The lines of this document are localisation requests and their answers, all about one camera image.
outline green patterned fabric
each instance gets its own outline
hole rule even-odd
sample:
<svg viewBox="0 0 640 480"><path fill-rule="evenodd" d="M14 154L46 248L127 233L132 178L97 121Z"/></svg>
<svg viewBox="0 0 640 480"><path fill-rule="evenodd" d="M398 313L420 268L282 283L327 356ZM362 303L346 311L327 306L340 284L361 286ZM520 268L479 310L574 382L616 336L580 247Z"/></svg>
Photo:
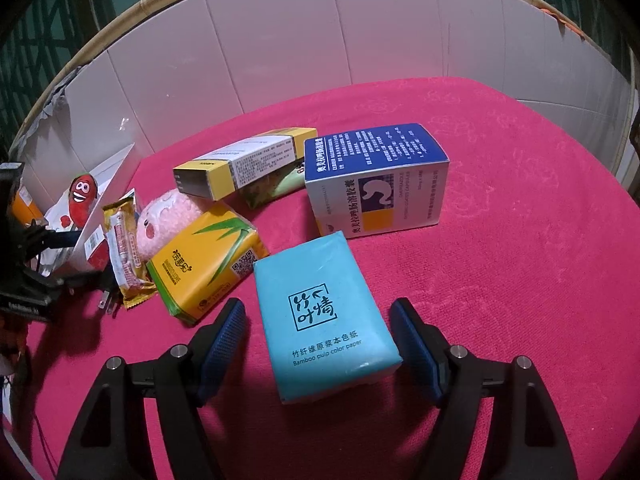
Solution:
<svg viewBox="0 0 640 480"><path fill-rule="evenodd" d="M90 0L90 27L78 18L84 0L33 0L0 45L0 144L22 121L62 67L94 35L140 0ZM600 0L545 0L574 20L630 79L628 46Z"/></svg>

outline pink tablecloth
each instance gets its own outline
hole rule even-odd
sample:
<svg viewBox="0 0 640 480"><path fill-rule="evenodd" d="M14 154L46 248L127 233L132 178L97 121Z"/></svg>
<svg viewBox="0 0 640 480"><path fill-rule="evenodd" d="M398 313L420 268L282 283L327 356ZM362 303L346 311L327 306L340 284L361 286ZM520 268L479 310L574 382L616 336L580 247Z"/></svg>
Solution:
<svg viewBox="0 0 640 480"><path fill-rule="evenodd" d="M407 296L425 321L478 356L529 355L558 407L580 478L598 478L640 415L640 212L595 158L537 113L458 78L351 86L178 142L145 159L132 186L145 205L174 186L172 167L271 128L315 126L322 135L407 122L422 123L441 143L449 179L438 226L350 241L380 310L386 319L392 301ZM304 190L242 212L273 253L318 235ZM407 376L282 406L254 278L233 295L246 305L248 343L220 394L200 410L229 480L409 478L436 410ZM31 327L37 397L26 406L34 406L54 462L109 356L155 358L193 334L159 298L116 320L99 317L96 304L94 293L59 326ZM169 479L158 416L153 402L147 407L158 478ZM465 479L478 472L489 413L487 401ZM50 478L33 428L33 461Z"/></svg>

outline metal screw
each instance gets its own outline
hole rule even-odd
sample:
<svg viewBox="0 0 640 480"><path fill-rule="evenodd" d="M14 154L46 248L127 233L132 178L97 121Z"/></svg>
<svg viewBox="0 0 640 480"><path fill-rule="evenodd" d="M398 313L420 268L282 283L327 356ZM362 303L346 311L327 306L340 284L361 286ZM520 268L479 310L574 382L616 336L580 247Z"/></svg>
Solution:
<svg viewBox="0 0 640 480"><path fill-rule="evenodd" d="M188 352L187 345L176 345L171 348L171 355L177 358L182 357Z"/></svg>
<svg viewBox="0 0 640 480"><path fill-rule="evenodd" d="M529 359L526 355L518 356L518 358L516 359L516 363L520 368L524 368L525 370L527 368L531 368L532 365L531 359Z"/></svg>
<svg viewBox="0 0 640 480"><path fill-rule="evenodd" d="M458 359L462 359L468 354L468 351L466 351L466 348L462 345L453 345L449 349L449 351L451 352L451 355L453 355L453 357L457 357Z"/></svg>
<svg viewBox="0 0 640 480"><path fill-rule="evenodd" d="M106 367L109 370L115 370L121 364L122 364L122 359L120 359L119 357L109 357L107 359Z"/></svg>

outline yellow tissue pack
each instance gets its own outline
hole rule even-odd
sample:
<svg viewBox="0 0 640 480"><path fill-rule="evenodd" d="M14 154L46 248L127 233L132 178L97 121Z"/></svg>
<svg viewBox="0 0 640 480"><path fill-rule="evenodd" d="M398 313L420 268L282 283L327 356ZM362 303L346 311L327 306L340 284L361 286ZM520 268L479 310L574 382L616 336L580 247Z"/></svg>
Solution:
<svg viewBox="0 0 640 480"><path fill-rule="evenodd" d="M220 200L305 155L315 128L281 128L238 140L174 168L181 193Z"/></svg>
<svg viewBox="0 0 640 480"><path fill-rule="evenodd" d="M216 202L146 266L169 313L194 325L268 255L255 227Z"/></svg>

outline plush toy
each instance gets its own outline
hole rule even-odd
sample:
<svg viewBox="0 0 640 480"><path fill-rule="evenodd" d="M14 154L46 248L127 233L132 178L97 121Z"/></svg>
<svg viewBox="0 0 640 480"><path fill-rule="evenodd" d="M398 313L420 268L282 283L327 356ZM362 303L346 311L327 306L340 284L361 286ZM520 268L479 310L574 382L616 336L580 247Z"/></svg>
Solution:
<svg viewBox="0 0 640 480"><path fill-rule="evenodd" d="M177 189L152 200L138 219L136 240L140 259L148 262L210 206L208 200L185 195Z"/></svg>
<svg viewBox="0 0 640 480"><path fill-rule="evenodd" d="M77 176L69 187L69 215L60 217L62 227L69 227L73 223L78 229L84 228L96 198L98 185L95 179L89 173Z"/></svg>

